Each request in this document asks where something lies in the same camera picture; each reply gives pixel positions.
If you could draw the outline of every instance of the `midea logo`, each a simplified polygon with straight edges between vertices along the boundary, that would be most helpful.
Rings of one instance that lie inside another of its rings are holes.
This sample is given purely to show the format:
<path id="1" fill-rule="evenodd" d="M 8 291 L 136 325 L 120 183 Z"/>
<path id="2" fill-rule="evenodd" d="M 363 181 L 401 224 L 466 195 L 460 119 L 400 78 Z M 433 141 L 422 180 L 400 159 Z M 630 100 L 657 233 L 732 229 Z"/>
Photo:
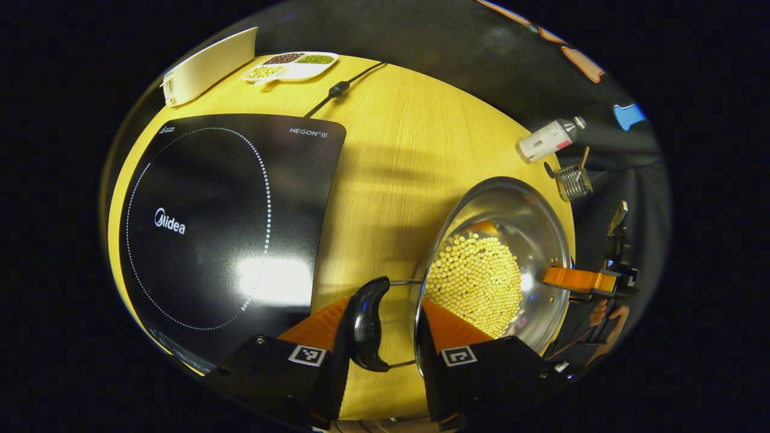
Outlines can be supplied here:
<path id="1" fill-rule="evenodd" d="M 155 211 L 155 225 L 157 227 L 165 227 L 179 234 L 185 234 L 185 225 L 180 224 L 179 221 L 175 221 L 173 218 L 169 218 L 166 215 L 166 210 L 162 207 Z"/>

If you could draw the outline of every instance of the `blue object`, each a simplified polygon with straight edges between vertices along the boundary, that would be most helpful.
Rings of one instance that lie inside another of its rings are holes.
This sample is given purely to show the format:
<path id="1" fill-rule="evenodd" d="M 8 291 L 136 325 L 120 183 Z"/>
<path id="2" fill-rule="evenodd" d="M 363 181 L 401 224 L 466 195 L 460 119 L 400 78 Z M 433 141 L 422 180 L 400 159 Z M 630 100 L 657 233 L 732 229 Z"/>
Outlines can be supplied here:
<path id="1" fill-rule="evenodd" d="M 636 104 L 631 104 L 627 107 L 616 105 L 613 111 L 615 112 L 615 119 L 618 120 L 618 124 L 620 124 L 624 131 L 628 131 L 631 129 L 631 125 L 646 119 Z"/>

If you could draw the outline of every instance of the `soybean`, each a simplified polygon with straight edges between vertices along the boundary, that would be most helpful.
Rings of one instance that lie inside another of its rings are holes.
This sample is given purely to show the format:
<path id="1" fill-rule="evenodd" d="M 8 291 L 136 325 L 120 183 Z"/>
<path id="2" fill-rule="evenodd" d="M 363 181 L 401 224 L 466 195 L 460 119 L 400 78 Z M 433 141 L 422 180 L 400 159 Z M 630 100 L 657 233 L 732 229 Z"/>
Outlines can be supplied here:
<path id="1" fill-rule="evenodd" d="M 489 336 L 500 337 L 522 298 L 516 257 L 496 237 L 480 238 L 477 233 L 449 237 L 447 244 L 449 254 L 430 266 L 425 297 Z"/>

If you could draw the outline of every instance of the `white bottle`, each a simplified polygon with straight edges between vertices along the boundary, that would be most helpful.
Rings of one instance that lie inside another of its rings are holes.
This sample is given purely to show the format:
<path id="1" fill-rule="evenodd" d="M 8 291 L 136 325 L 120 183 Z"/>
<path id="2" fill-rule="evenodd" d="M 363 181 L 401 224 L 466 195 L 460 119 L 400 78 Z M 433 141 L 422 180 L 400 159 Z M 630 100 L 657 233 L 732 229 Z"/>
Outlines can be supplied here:
<path id="1" fill-rule="evenodd" d="M 524 162 L 533 163 L 574 143 L 578 137 L 578 128 L 585 129 L 585 120 L 580 116 L 572 121 L 556 119 L 521 139 L 516 143 L 516 150 Z"/>

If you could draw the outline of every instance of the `dotted circle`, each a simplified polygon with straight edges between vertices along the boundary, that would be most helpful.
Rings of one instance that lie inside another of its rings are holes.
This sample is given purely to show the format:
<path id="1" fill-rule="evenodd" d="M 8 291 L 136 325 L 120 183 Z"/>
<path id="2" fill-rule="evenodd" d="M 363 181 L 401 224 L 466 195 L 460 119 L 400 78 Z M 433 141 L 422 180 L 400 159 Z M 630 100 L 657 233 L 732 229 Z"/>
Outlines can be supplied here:
<path id="1" fill-rule="evenodd" d="M 256 158 L 257 158 L 257 160 L 259 161 L 259 167 L 260 167 L 260 169 L 262 169 L 262 175 L 263 175 L 263 177 L 264 177 L 264 180 L 265 180 L 265 191 L 267 192 L 267 227 L 266 227 L 266 229 L 265 229 L 265 230 L 266 230 L 266 231 L 265 231 L 265 246 L 264 246 L 264 249 L 263 249 L 263 251 L 262 251 L 262 255 L 263 255 L 263 258 L 266 258 L 266 257 L 267 257 L 267 250 L 268 250 L 268 247 L 270 246 L 270 223 L 272 222 L 272 217 L 271 217 L 271 207 L 272 207 L 272 206 L 271 206 L 271 204 L 270 204 L 270 182 L 269 182 L 269 181 L 268 181 L 268 179 L 267 179 L 267 170 L 265 169 L 265 163 L 264 163 L 264 161 L 262 161 L 262 157 L 261 157 L 261 155 L 259 154 L 259 152 L 257 152 L 257 151 L 256 151 L 256 148 L 254 147 L 254 145 L 253 145 L 253 144 L 252 144 L 252 143 L 251 143 L 251 142 L 250 142 L 250 141 L 249 141 L 249 140 L 248 140 L 246 137 L 244 137 L 243 135 L 241 135 L 240 133 L 238 133 L 238 132 L 236 132 L 236 131 L 233 131 L 232 129 L 227 129 L 227 128 L 219 128 L 219 127 L 215 127 L 215 126 L 213 126 L 213 127 L 210 127 L 210 128 L 201 128 L 201 129 L 195 129 L 195 130 L 193 130 L 193 131 L 190 131 L 190 132 L 188 132 L 188 133 L 186 133 L 186 134 L 183 134 L 183 135 L 181 135 L 181 136 L 177 137 L 177 138 L 176 138 L 176 139 L 174 139 L 174 140 L 173 140 L 171 143 L 169 143 L 169 144 L 167 144 L 165 147 L 163 147 L 163 149 L 161 149 L 161 151 L 160 151 L 160 152 L 158 152 L 158 154 L 157 154 L 157 155 L 155 155 L 155 156 L 154 156 L 154 157 L 153 157 L 153 158 L 152 158 L 152 159 L 151 159 L 151 160 L 150 160 L 150 161 L 147 163 L 147 166 L 144 168 L 144 170 L 142 170 L 142 174 L 140 174 L 140 175 L 139 175 L 139 178 L 136 180 L 136 185 L 134 186 L 134 189 L 131 191 L 131 198 L 129 199 L 129 206 L 128 206 L 128 209 L 127 209 L 127 211 L 126 211 L 126 248 L 128 249 L 128 253 L 129 253 L 129 261 L 131 262 L 131 269 L 132 269 L 132 270 L 133 270 L 133 272 L 134 272 L 134 276 L 136 277 L 136 281 L 139 283 L 139 286 L 142 288 L 142 291 L 145 293 L 145 295 L 146 295 L 146 296 L 147 296 L 147 298 L 150 300 L 150 302 L 152 302 L 152 305 L 155 305 L 155 307 L 156 307 L 156 308 L 157 308 L 157 309 L 158 309 L 158 310 L 159 310 L 161 313 L 165 314 L 165 316 L 166 316 L 166 317 L 168 317 L 168 318 L 169 318 L 169 319 L 171 319 L 172 321 L 175 321 L 177 324 L 180 324 L 180 325 L 182 325 L 183 327 L 188 327 L 188 328 L 190 328 L 190 329 L 195 329 L 195 330 L 198 330 L 198 331 L 213 331 L 213 330 L 215 330 L 215 329 L 219 329 L 219 328 L 221 328 L 221 327 L 225 327 L 226 325 L 230 324 L 232 321 L 234 321 L 235 319 L 237 319 L 237 318 L 238 318 L 238 316 L 239 316 L 239 315 L 241 315 L 241 313 L 242 313 L 242 312 L 246 311 L 246 308 L 248 308 L 248 307 L 249 307 L 249 304 L 251 304 L 251 301 L 252 301 L 252 300 L 254 300 L 254 296 L 251 296 L 251 297 L 249 297 L 248 299 L 246 299 L 246 300 L 243 302 L 243 304 L 242 304 L 242 305 L 241 305 L 241 307 L 240 307 L 240 310 L 239 310 L 239 311 L 236 313 L 236 315 L 235 315 L 235 316 L 232 316 L 232 317 L 231 317 L 231 318 L 230 318 L 230 319 L 229 319 L 227 322 L 225 322 L 225 323 L 223 323 L 223 324 L 220 324 L 220 325 L 217 325 L 217 326 L 214 326 L 214 327 L 196 327 L 196 326 L 192 326 L 192 325 L 189 325 L 189 324 L 183 323 L 183 322 L 181 322 L 181 321 L 178 321 L 177 319 L 175 319 L 174 317 L 172 317 L 172 316 L 171 316 L 171 314 L 168 314 L 168 313 L 166 313 L 166 312 L 165 312 L 165 311 L 164 311 L 164 310 L 163 310 L 163 309 L 162 309 L 162 308 L 161 308 L 161 307 L 160 307 L 160 306 L 159 306 L 159 305 L 158 305 L 158 304 L 155 302 L 155 300 L 154 300 L 154 299 L 152 299 L 152 297 L 149 295 L 149 293 L 147 293 L 147 290 L 144 288 L 144 285 L 142 284 L 142 281 L 139 279 L 139 275 L 137 274 L 137 272 L 136 272 L 136 268 L 134 267 L 134 260 L 133 260 L 133 258 L 131 257 L 131 245 L 129 244 L 129 218 L 130 218 L 130 216 L 131 216 L 131 203 L 134 201 L 134 193 L 136 193 L 136 188 L 137 188 L 137 187 L 139 187 L 139 183 L 142 181 L 142 177 L 144 176 L 144 173 L 147 171 L 147 169 L 148 169 L 148 168 L 150 167 L 150 165 L 152 164 L 152 161 L 154 161 L 154 160 L 155 160 L 155 159 L 156 159 L 158 156 L 160 156 L 160 154 L 161 154 L 161 153 L 163 153 L 163 152 L 164 152 L 166 149 L 168 149 L 168 148 L 169 148 L 169 146 L 171 146 L 172 144 L 176 143 L 176 142 L 177 142 L 178 140 L 180 140 L 181 138 L 183 138 L 183 137 L 185 137 L 185 136 L 188 136 L 188 135 L 190 135 L 190 134 L 193 134 L 193 133 L 197 133 L 197 132 L 200 132 L 200 131 L 206 131 L 206 130 L 209 130 L 209 129 L 217 129 L 217 130 L 220 130 L 220 131 L 227 131 L 228 133 L 232 133 L 232 134 L 234 134 L 234 135 L 236 135 L 236 136 L 240 137 L 240 139 L 242 139 L 243 141 L 245 141 L 245 142 L 246 142 L 246 144 L 248 144 L 248 145 L 249 145 L 249 147 L 251 148 L 251 150 L 254 152 L 254 155 L 256 155 Z M 257 275 L 257 278 L 256 278 L 256 284 L 255 284 L 255 286 L 256 286 L 257 284 L 259 284 L 259 280 L 262 278 L 262 270 L 263 270 L 264 268 L 265 268 L 265 267 L 264 267 L 264 265 L 262 265 L 261 267 L 259 267 L 259 274 Z"/>

